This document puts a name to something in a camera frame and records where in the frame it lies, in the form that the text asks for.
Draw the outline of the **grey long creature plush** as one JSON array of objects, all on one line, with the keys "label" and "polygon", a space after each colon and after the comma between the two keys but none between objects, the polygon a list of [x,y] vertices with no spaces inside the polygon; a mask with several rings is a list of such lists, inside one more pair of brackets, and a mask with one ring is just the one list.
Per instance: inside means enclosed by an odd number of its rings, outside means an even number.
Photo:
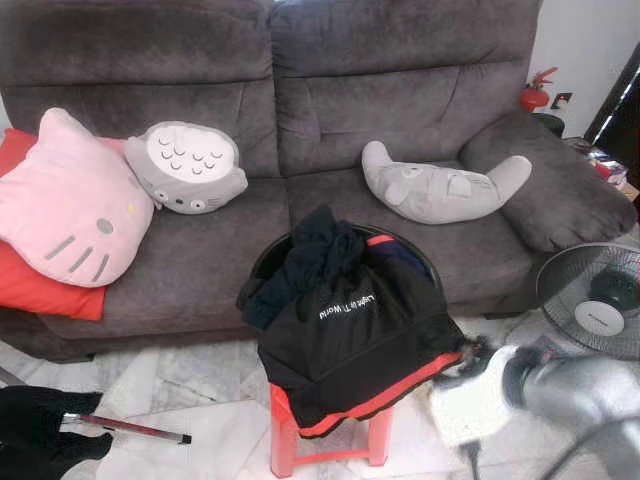
[{"label": "grey long creature plush", "polygon": [[390,210],[416,223],[443,225],[493,214],[529,179],[532,164],[509,156],[486,173],[424,163],[397,163],[380,141],[361,157],[367,187]]}]

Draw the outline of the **dark navy garment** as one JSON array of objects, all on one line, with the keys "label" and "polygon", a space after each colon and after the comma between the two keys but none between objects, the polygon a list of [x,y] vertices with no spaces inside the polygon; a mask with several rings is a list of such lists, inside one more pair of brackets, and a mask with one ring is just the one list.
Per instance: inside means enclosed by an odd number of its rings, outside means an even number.
[{"label": "dark navy garment", "polygon": [[289,302],[349,273],[364,255],[366,239],[348,221],[335,219],[328,205],[316,207],[289,233],[292,248],[283,265],[251,294],[241,311],[243,323],[260,332]]}]

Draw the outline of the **pink cat face pillow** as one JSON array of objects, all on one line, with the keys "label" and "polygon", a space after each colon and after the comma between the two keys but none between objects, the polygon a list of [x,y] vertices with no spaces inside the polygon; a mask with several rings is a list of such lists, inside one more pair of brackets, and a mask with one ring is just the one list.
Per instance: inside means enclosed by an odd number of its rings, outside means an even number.
[{"label": "pink cat face pillow", "polygon": [[35,145],[0,175],[0,241],[55,282],[114,283],[155,211],[123,155],[61,108],[45,111]]}]

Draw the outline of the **red fire extinguisher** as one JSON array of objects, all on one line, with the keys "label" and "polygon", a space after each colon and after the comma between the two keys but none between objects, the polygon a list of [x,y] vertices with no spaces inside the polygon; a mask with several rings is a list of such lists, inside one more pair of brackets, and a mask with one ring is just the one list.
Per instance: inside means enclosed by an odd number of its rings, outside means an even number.
[{"label": "red fire extinguisher", "polygon": [[552,67],[534,74],[530,81],[525,84],[520,95],[521,108],[526,113],[535,113],[540,108],[547,108],[550,105],[550,95],[545,90],[545,86],[550,83],[549,77],[556,73],[558,67]]}]

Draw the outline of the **black plastic bucket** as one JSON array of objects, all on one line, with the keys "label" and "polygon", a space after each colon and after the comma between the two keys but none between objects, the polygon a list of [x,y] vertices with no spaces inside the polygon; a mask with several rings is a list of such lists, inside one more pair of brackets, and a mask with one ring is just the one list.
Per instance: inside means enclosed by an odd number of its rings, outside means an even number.
[{"label": "black plastic bucket", "polygon": [[[356,230],[357,233],[360,233],[362,237],[389,236],[393,238],[394,241],[401,243],[406,250],[410,251],[412,255],[421,262],[422,268],[425,269],[425,275],[428,276],[430,282],[435,285],[435,288],[438,289],[438,291],[443,291],[443,280],[440,278],[429,256],[426,256],[425,252],[422,252],[419,247],[408,241],[407,238],[398,236],[398,234],[384,228],[372,227],[372,225],[353,224],[352,228]],[[255,293],[257,289],[260,288],[260,285],[264,283],[276,269],[279,269],[280,266],[283,265],[285,256],[288,255],[291,248],[291,233],[285,233],[284,236],[276,238],[274,242],[271,242],[269,246],[260,253],[255,264],[252,266],[250,278],[248,278],[241,289],[239,289],[236,300],[238,310],[243,311],[251,294]]]}]

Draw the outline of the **red plastic stool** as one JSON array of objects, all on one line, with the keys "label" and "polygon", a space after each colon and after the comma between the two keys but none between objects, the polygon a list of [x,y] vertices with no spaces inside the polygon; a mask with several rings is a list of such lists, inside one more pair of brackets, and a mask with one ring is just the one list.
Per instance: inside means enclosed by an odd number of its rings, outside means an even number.
[{"label": "red plastic stool", "polygon": [[381,467],[390,453],[390,430],[394,408],[376,413],[367,421],[365,449],[357,451],[330,451],[297,456],[300,428],[293,419],[291,407],[283,389],[270,385],[271,453],[270,470],[279,479],[291,477],[294,467],[340,460],[365,460],[372,467]]}]

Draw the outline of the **grey round creature pillow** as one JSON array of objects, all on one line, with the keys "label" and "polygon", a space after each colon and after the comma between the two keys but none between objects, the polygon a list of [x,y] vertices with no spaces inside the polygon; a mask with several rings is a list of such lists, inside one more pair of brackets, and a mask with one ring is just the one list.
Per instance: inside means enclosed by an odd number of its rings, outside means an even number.
[{"label": "grey round creature pillow", "polygon": [[188,122],[160,122],[123,143],[125,160],[156,209],[184,215],[227,206],[248,187],[233,138]]}]

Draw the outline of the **black standing fan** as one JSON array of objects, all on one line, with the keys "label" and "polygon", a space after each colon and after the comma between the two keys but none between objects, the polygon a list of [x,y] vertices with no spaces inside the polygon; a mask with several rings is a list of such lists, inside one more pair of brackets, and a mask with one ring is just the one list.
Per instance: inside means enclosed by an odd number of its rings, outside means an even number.
[{"label": "black standing fan", "polygon": [[541,264],[535,292],[541,311],[577,346],[623,361],[640,360],[640,252],[591,242]]}]

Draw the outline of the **black garment with red trim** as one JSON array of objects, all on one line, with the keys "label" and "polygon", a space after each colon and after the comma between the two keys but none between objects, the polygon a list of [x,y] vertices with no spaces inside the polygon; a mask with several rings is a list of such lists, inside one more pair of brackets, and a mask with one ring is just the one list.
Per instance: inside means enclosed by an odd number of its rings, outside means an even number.
[{"label": "black garment with red trim", "polygon": [[352,271],[276,315],[259,357],[302,438],[320,438],[461,365],[463,338],[421,262],[396,239],[374,236]]}]

